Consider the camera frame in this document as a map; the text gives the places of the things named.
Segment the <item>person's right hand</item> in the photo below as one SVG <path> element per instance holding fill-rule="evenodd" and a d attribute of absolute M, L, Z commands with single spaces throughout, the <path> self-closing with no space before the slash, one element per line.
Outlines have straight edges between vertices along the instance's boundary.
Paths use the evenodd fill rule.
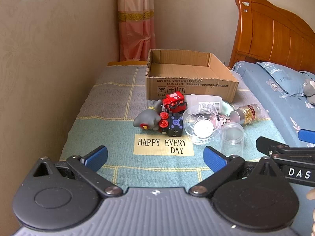
<path fill-rule="evenodd" d="M 315 189 L 308 191 L 307 199 L 308 200 L 314 200 L 315 199 Z M 315 236 L 315 209 L 313 210 L 313 213 L 312 213 L 312 219 L 313 219 L 313 224 L 312 224 L 311 236 Z"/>

